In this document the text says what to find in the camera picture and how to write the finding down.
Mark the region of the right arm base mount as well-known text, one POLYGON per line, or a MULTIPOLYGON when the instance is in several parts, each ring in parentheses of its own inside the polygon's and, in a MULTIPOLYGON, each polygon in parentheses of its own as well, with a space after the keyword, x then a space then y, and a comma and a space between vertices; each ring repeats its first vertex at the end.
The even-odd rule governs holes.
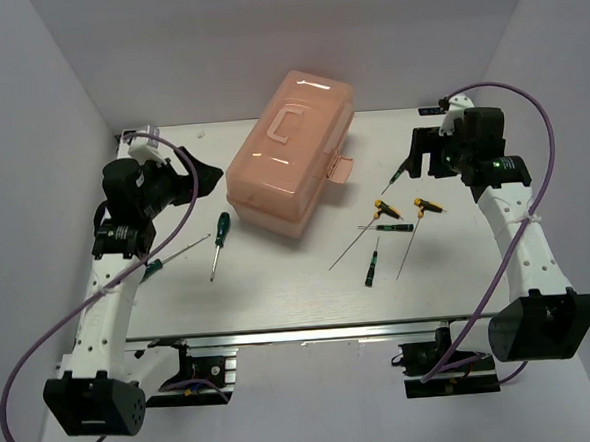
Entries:
POLYGON ((421 377, 435 367, 452 344, 448 327, 438 327, 428 341, 405 342, 391 365, 402 369, 406 398, 424 399, 500 392, 493 358, 477 351, 455 351, 429 381, 421 377))

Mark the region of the small green precision screwdriver horizontal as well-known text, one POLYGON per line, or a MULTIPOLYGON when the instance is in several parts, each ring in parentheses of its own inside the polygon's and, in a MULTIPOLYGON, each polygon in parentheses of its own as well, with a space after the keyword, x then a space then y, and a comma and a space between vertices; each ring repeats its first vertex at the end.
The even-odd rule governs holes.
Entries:
POLYGON ((362 230, 376 230, 379 232, 413 232, 415 230, 415 225, 412 223, 401 223, 401 224, 385 224, 385 225, 369 225, 369 226, 359 226, 359 229, 362 230))

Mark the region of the yellow black T-handle key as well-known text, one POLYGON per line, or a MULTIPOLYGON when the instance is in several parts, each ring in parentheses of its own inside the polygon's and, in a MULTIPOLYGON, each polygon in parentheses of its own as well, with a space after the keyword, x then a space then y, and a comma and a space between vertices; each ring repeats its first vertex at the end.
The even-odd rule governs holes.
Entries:
POLYGON ((406 261, 408 259, 408 254, 409 254, 409 252, 410 252, 410 250, 412 248, 413 241, 414 241, 414 239, 415 239, 415 237, 418 234, 418 231, 420 229, 420 223, 421 223, 422 219, 424 218, 425 214, 426 213, 432 213, 432 214, 434 214, 434 213, 437 213, 437 214, 446 213, 446 209, 443 208, 441 205, 439 205, 439 204, 437 204, 435 202, 427 201, 427 200, 425 200, 425 199, 423 199, 421 197, 417 197, 414 200, 413 205, 415 205, 417 207, 417 209, 418 209, 418 212, 417 212, 417 222, 415 224, 414 231, 412 232, 412 235, 411 235, 411 237, 409 239, 408 246, 406 248, 406 251, 405 251, 404 256, 402 258, 402 262, 401 262, 400 268, 399 268, 399 270, 397 272, 397 275, 396 275, 397 276, 396 279, 399 279, 400 274, 402 273, 403 267, 404 267, 404 265, 405 265, 405 263, 406 263, 406 261))
MULTIPOLYGON (((402 215, 401 212, 394 208, 393 206, 389 205, 382 200, 376 200, 374 202, 375 213, 371 218, 370 222, 367 224, 368 226, 374 223, 375 221, 379 220, 382 216, 391 217, 394 220, 401 220, 402 215)), ((348 246, 344 249, 344 251, 339 255, 337 259, 333 261, 333 264, 328 268, 331 271, 336 265, 339 263, 340 260, 351 250, 351 248, 358 242, 358 240, 362 237, 362 235, 366 232, 367 229, 361 230, 354 239, 348 244, 348 246)))

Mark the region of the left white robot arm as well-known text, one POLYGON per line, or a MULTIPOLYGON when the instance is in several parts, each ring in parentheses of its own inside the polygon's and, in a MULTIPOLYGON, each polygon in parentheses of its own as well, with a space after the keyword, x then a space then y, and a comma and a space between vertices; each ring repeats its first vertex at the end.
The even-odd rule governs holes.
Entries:
POLYGON ((130 436, 139 432, 152 395, 166 383, 190 384, 195 363, 180 343, 152 344, 134 358, 125 353, 135 295, 156 233, 154 218, 168 206, 210 194, 220 168, 194 160, 186 175, 158 156, 116 159, 103 168, 108 216, 94 231, 87 293, 72 354, 62 376, 45 383, 43 399, 66 434, 130 436))

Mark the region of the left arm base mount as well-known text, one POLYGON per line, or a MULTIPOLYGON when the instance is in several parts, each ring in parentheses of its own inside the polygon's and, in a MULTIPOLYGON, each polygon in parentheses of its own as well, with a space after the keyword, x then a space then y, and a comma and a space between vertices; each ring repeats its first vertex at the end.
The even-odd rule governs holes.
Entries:
POLYGON ((151 396, 148 408, 227 405, 236 381, 236 362, 231 354, 197 353, 185 339, 178 338, 151 341, 146 348, 160 347, 177 353, 179 368, 161 391, 151 396))

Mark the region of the pink plastic toolbox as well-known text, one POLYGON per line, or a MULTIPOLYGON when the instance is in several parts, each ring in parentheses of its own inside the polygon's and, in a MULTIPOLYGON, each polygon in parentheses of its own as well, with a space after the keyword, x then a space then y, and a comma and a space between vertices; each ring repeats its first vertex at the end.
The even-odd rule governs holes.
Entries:
POLYGON ((243 221, 302 236, 328 183, 347 182, 342 155, 354 118, 351 84, 289 72, 226 172, 226 199, 243 221))

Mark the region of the green screwdriver short shaft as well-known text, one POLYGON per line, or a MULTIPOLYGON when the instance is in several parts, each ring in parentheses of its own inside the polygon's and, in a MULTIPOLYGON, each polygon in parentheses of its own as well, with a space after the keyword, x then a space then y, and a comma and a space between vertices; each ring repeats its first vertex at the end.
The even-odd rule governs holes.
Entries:
POLYGON ((218 218, 218 222, 217 222, 217 226, 216 226, 216 238, 215 238, 215 255, 212 261, 212 268, 211 268, 211 272, 210 272, 210 278, 209 281, 213 282, 214 278, 215 278, 215 274, 216 274, 216 270, 218 267, 218 258, 220 255, 220 251, 222 249, 222 247, 224 246, 224 242, 229 234, 229 230, 230 230, 230 226, 231 226, 231 215, 229 215, 228 212, 223 211, 219 218, 218 218))

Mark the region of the green screwdriver long shaft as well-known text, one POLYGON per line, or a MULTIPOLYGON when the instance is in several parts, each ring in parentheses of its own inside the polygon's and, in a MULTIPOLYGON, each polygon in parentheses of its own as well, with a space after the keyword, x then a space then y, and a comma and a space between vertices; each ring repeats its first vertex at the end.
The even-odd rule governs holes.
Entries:
POLYGON ((173 253, 172 255, 170 255, 168 257, 165 257, 163 259, 157 258, 155 260, 149 261, 145 266, 146 267, 145 272, 143 274, 141 281, 146 282, 146 280, 148 280, 149 278, 154 276, 158 271, 162 270, 167 263, 173 261, 175 258, 181 256, 182 254, 185 254, 191 248, 206 241, 206 239, 208 239, 210 237, 211 237, 211 234, 208 233, 205 236, 203 236, 202 238, 192 242, 191 244, 187 245, 186 247, 182 248, 181 250, 178 250, 177 252, 173 253))

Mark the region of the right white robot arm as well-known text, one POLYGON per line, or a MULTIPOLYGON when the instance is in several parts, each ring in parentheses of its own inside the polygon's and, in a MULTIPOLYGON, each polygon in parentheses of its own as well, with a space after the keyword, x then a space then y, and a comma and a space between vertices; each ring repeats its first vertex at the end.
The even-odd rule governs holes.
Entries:
POLYGON ((590 295, 577 293, 559 268, 531 211, 525 162, 505 152, 504 125, 502 110, 480 107, 448 115, 440 127, 417 127, 407 171, 419 177, 427 155, 431 177, 460 176, 492 229, 510 294, 488 323, 491 353, 501 362, 570 359, 590 327, 590 295))

